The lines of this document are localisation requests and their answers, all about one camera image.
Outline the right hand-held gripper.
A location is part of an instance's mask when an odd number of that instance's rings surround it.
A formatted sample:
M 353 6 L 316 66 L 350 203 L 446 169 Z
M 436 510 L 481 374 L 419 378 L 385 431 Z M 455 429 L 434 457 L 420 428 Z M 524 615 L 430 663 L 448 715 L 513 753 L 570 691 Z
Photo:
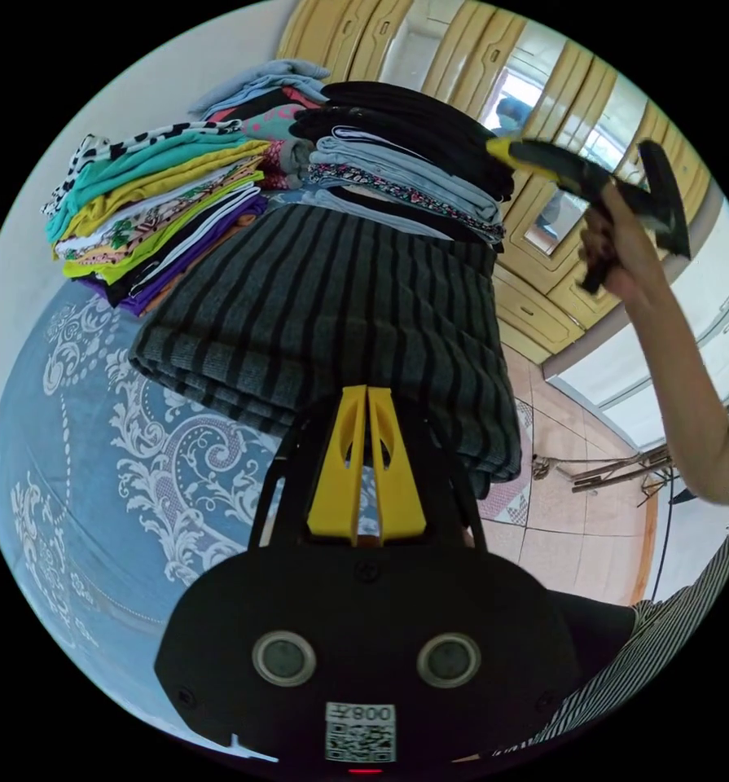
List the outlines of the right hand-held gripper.
M 650 224 L 650 194 L 612 177 L 601 165 L 554 143 L 535 138 L 522 140 L 493 137 L 486 141 L 486 152 L 510 169 L 525 166 L 555 182 L 558 188 L 586 201 L 588 207 L 611 224 L 613 219 L 600 194 L 608 183 L 617 185 L 622 199 L 634 215 Z

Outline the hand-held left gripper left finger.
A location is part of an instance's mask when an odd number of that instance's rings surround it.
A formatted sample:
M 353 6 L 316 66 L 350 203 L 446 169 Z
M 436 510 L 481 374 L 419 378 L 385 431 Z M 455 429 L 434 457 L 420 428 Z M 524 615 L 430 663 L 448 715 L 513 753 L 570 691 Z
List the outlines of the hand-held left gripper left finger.
M 308 515 L 310 533 L 355 545 L 367 424 L 367 387 L 342 389 Z

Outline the person's right hand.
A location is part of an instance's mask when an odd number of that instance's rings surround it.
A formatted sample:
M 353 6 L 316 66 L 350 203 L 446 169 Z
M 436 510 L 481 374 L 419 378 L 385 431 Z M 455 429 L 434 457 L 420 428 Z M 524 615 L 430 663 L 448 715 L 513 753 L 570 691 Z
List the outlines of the person's right hand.
M 590 207 L 582 229 L 581 258 L 588 270 L 603 262 L 612 266 L 603 286 L 629 314 L 654 308 L 670 292 L 664 267 L 646 231 L 610 178 L 600 192 L 606 214 Z

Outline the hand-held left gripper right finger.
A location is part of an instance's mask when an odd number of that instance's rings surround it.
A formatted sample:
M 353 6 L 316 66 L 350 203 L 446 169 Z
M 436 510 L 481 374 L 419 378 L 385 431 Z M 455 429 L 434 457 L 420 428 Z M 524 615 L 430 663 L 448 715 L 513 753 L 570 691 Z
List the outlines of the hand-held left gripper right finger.
M 420 538 L 427 524 L 389 389 L 368 389 L 368 413 L 380 541 Z

